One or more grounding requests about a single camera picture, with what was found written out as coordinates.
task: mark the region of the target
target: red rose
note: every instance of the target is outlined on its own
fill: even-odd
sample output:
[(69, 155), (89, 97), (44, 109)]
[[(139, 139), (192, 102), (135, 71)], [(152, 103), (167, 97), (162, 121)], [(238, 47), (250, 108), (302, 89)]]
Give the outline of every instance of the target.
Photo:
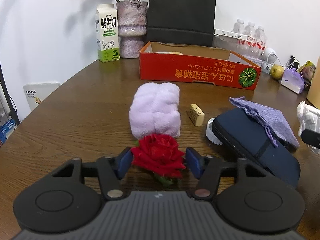
[(161, 177), (182, 178), (180, 170), (185, 169), (178, 144), (169, 135), (151, 134), (139, 140), (139, 147), (131, 149), (133, 165), (157, 173)]

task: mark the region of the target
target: white plastic bag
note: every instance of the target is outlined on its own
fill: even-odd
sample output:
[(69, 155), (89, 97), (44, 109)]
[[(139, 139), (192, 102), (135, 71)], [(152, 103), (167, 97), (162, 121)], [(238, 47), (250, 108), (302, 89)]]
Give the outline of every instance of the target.
[[(301, 133), (305, 129), (309, 129), (315, 132), (320, 133), (320, 110), (313, 106), (309, 106), (305, 101), (302, 101), (298, 107), (298, 119), (300, 122), (300, 127), (298, 135), (301, 136)], [(308, 145), (311, 151), (314, 153), (320, 154), (320, 149)]]

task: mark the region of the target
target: wood grain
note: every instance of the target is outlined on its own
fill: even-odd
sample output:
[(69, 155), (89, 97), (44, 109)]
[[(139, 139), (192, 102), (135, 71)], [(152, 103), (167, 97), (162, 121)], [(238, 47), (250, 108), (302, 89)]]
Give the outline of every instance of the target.
[[(90, 162), (134, 146), (128, 113), (135, 92), (145, 82), (139, 79), (137, 59), (96, 61), (60, 86), (21, 123), (0, 149), (0, 239), (10, 239), (20, 230), (12, 202), (25, 187), (73, 157)], [(186, 114), (190, 104), (197, 104), (206, 123), (233, 108), (229, 97), (245, 96), (247, 100), (281, 110), (293, 132), (298, 132), (296, 108), (306, 94), (296, 95), (267, 74), (261, 74), (255, 91), (203, 83), (177, 85), (181, 113), (181, 136), (177, 141), (182, 151), (192, 146), (202, 155), (234, 160), (225, 147), (213, 145), (205, 137), (205, 125), (195, 127)], [(320, 239), (320, 157), (298, 140), (300, 148), (294, 153), (301, 166), (298, 191), (306, 201), (298, 231), (307, 239)], [(196, 185), (189, 171), (183, 171), (183, 176), (171, 190)], [(97, 180), (86, 182), (98, 190)], [(128, 190), (163, 189), (149, 173), (136, 167), (130, 168), (122, 184)], [(221, 179), (219, 191), (232, 184), (232, 178)]]

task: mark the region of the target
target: green pumpkin illustration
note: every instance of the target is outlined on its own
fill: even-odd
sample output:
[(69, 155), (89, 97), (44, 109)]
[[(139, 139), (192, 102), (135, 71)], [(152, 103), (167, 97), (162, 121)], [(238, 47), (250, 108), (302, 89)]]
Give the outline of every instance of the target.
[(239, 83), (244, 88), (251, 87), (254, 81), (256, 80), (257, 76), (258, 74), (254, 68), (246, 68), (239, 75)]

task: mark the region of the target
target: vase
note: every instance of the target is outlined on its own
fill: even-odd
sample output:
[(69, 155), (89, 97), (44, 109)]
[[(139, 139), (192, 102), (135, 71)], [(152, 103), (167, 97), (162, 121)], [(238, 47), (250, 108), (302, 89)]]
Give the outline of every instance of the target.
[(120, 57), (138, 58), (143, 47), (143, 35), (147, 33), (147, 8), (144, 1), (117, 3)]

